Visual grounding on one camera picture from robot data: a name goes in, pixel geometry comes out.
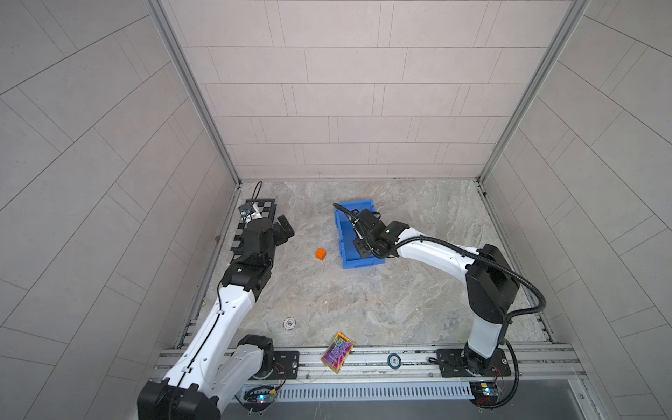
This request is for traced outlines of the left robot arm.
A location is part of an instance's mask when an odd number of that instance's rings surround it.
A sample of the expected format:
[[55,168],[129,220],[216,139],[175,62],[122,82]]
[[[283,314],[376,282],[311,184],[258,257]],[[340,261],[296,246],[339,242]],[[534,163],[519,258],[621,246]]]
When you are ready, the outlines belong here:
[[141,390],[139,418],[219,419],[250,378],[272,371],[272,339],[250,334],[236,349],[229,346],[271,279],[276,247],[294,235],[283,215],[246,223],[243,254],[227,266],[215,303],[182,357],[162,381]]

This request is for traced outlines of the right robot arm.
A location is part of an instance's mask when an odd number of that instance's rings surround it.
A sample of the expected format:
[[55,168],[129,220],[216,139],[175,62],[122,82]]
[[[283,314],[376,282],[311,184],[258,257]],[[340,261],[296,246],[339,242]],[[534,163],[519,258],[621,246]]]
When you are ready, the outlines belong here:
[[463,366],[474,376],[487,374],[506,334],[509,307],[520,288],[498,248],[463,248],[425,236],[406,223],[386,225],[369,210],[353,211],[346,218],[355,231],[353,244],[361,256],[415,260],[465,285],[474,322],[462,353]]

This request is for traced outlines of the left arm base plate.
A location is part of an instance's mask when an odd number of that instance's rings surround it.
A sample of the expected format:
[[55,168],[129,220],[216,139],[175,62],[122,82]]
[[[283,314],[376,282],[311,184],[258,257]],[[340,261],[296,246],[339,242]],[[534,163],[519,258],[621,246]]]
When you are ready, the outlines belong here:
[[299,351],[276,351],[271,370],[259,376],[251,376],[251,381],[296,380],[299,375]]

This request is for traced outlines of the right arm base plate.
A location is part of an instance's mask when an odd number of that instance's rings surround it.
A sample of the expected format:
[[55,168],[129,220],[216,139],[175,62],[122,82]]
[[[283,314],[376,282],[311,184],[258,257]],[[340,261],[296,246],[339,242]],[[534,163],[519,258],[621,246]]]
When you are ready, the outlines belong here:
[[512,376],[511,363],[502,348],[496,348],[489,358],[475,353],[468,346],[464,349],[439,349],[436,360],[443,377]]

